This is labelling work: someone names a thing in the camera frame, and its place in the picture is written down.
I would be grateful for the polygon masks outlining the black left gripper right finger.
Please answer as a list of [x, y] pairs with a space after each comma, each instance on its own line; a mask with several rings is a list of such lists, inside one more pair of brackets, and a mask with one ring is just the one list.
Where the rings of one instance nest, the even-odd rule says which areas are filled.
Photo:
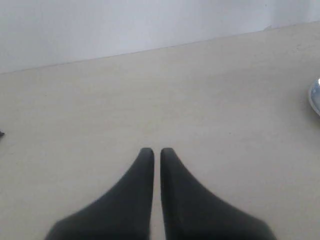
[[206, 189], [169, 147], [160, 152], [160, 185], [168, 240], [274, 240], [262, 220]]

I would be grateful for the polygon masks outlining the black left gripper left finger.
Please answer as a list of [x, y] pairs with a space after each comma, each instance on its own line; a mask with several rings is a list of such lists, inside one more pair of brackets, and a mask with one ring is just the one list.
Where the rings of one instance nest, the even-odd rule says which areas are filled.
[[155, 156], [142, 148], [128, 171], [99, 199], [58, 221], [47, 240], [148, 240]]

